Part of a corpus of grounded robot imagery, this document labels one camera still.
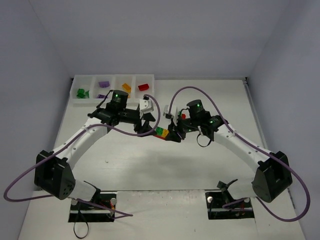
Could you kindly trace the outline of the red yellow lego brick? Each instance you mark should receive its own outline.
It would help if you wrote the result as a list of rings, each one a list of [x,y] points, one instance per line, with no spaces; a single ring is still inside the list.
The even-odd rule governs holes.
[[[143,91],[147,91],[150,88],[148,83],[144,83],[144,84],[140,84],[138,85],[138,89],[139,91],[143,92]]]

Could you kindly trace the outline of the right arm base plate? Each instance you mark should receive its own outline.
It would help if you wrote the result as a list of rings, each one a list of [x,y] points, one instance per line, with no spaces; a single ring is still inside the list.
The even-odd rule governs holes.
[[[254,219],[252,203],[249,198],[235,202],[235,200],[225,192],[206,191],[205,192],[207,217],[209,220],[241,220]]]

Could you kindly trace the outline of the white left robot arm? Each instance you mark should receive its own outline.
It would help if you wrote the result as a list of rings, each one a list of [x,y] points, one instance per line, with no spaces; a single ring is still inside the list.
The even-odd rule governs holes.
[[[34,183],[42,190],[64,200],[71,198],[86,202],[94,202],[100,196],[100,189],[83,180],[75,179],[73,168],[80,158],[99,139],[111,130],[120,132],[116,126],[120,123],[133,125],[134,137],[154,136],[155,128],[151,122],[159,123],[152,111],[159,105],[156,99],[145,94],[139,100],[136,109],[127,108],[128,93],[113,90],[112,97],[105,107],[101,103],[89,113],[85,124],[70,139],[54,150],[41,151],[36,158]]]

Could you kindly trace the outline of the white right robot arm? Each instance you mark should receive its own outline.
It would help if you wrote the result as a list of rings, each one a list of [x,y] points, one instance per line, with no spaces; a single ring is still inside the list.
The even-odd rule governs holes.
[[[197,132],[199,136],[207,137],[210,143],[220,144],[244,161],[253,171],[253,176],[244,181],[220,181],[217,184],[231,199],[258,197],[270,203],[292,184],[291,172],[283,166],[289,163],[283,152],[272,153],[243,136],[237,137],[219,115],[206,111],[199,99],[189,102],[186,109],[189,117],[183,119],[176,107],[165,106],[163,115],[171,120],[165,140],[180,143],[188,133]]]

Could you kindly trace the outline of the orange lego brick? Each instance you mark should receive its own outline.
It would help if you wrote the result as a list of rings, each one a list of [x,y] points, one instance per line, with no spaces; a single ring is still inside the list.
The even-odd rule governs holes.
[[[132,91],[131,86],[129,84],[127,84],[127,83],[122,84],[122,88],[127,93],[130,93]]]

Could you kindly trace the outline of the green yellow red lego stack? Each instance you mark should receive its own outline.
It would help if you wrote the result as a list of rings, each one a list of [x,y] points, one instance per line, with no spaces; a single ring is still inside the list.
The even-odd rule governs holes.
[[[157,138],[160,138],[160,139],[165,139],[167,137],[167,135],[169,134],[169,130],[168,129],[164,129],[162,127],[157,127],[155,129],[155,132],[156,134],[154,135],[155,137]]]

